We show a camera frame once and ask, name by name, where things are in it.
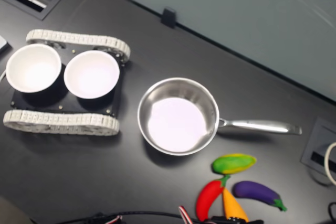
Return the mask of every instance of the stainless steel pan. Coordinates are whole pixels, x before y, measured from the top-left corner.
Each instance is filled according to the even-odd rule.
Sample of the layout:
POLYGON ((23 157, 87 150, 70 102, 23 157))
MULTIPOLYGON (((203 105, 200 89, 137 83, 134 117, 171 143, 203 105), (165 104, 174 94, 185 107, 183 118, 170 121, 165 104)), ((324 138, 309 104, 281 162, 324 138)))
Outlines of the stainless steel pan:
POLYGON ((139 104, 138 124, 149 144, 176 156, 200 151, 217 131, 226 127, 279 134, 302 133, 301 127, 288 123, 221 119, 210 92, 196 81, 185 78, 166 79, 150 87, 139 104))

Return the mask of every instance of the toy eggplant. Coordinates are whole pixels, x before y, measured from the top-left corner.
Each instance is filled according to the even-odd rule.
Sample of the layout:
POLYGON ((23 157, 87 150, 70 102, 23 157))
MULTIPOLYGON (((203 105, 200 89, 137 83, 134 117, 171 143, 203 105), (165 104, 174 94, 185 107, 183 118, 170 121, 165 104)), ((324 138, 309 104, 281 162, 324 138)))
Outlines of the toy eggplant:
POLYGON ((242 181, 237 183, 233 188, 233 194, 238 198, 248 198, 262 201, 281 211, 287 208, 283 205, 280 195, 270 188, 252 181, 242 181))

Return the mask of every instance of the pan rim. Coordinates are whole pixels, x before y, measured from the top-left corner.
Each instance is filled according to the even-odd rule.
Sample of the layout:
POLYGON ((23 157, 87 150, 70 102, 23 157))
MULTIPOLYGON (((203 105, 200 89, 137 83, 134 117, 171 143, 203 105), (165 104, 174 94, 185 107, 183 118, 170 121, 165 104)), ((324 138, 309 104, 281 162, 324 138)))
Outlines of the pan rim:
POLYGON ((191 80, 191 79, 188 79, 188 78, 181 78, 181 77, 172 77, 172 78, 168 78, 168 79, 164 79, 164 80, 161 80, 157 83, 155 83, 154 85, 152 85, 146 92, 145 94, 142 96, 141 100, 140 100, 140 103, 139 103, 139 106, 138 106, 138 114, 137 114, 137 118, 138 118, 138 126, 139 126, 139 129, 141 131, 141 134, 142 136, 145 138, 145 140, 152 146, 154 147, 155 149, 157 149, 158 151, 162 152, 162 153, 165 153, 165 154, 168 154, 168 155, 173 155, 173 156, 186 156, 186 155, 191 155, 191 154, 194 154, 196 152, 199 152, 200 150, 204 149, 214 138, 214 136, 216 135, 217 133, 217 129, 218 129, 218 126, 219 126, 219 109, 218 109, 218 105, 216 103, 216 100, 214 99, 214 97, 212 96, 212 94, 202 85, 200 84, 199 82, 197 81, 194 81, 194 80, 191 80), (145 102, 147 96, 152 93, 153 90, 156 89, 156 87, 160 86, 161 84, 163 83, 166 83, 166 82, 170 82, 170 81, 186 81, 186 82, 189 82, 191 83, 192 85, 200 88, 204 93, 206 93, 206 95, 209 97, 209 99, 212 101, 213 105, 214 105, 214 108, 215 108, 215 117, 216 117, 216 121, 215 121, 215 125, 213 127, 213 132, 211 133, 211 135, 209 136, 208 140, 202 145, 200 146, 199 148, 195 149, 195 150, 192 150, 192 151, 188 151, 188 152, 182 152, 182 153, 178 153, 178 152, 171 152, 171 151, 167 151, 163 148, 160 148, 156 145, 154 145, 152 143, 152 141, 147 137, 147 135, 145 134, 142 126, 141 126, 141 121, 140 121, 140 110, 142 108, 142 105, 143 103, 145 102))

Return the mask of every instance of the toy red pepper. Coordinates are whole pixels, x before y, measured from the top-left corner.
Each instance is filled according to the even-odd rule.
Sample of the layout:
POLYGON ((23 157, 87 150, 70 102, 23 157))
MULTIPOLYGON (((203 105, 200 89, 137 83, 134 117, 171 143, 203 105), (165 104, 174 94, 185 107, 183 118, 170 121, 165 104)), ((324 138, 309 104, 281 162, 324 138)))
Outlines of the toy red pepper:
POLYGON ((223 192, 229 178, 229 175, 225 175, 221 179, 211 181, 202 189, 196 203, 196 215, 200 221, 208 219, 208 212, 212 203, 223 192))

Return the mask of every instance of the white wall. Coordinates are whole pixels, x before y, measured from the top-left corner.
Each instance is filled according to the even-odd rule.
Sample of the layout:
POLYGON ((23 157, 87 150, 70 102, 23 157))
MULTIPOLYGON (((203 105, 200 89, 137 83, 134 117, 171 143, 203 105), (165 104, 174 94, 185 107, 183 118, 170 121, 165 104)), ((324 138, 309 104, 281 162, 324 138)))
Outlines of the white wall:
POLYGON ((135 0, 336 100, 336 0, 135 0))

